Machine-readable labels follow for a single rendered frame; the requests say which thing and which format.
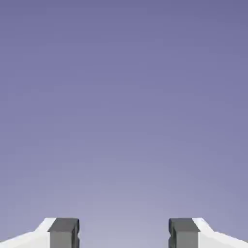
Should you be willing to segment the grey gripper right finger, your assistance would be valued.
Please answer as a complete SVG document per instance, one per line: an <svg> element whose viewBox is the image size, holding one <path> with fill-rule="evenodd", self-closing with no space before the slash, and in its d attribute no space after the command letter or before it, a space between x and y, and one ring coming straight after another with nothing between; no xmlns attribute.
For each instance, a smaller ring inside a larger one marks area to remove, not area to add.
<svg viewBox="0 0 248 248"><path fill-rule="evenodd" d="M248 248L248 242L214 231L202 217L170 218L168 248Z"/></svg>

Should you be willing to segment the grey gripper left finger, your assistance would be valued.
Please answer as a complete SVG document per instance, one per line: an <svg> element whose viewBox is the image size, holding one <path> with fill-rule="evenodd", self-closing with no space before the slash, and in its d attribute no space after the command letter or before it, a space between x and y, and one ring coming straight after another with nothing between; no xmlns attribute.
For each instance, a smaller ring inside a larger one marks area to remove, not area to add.
<svg viewBox="0 0 248 248"><path fill-rule="evenodd" d="M32 232L0 242L0 248L80 248L78 218L46 217Z"/></svg>

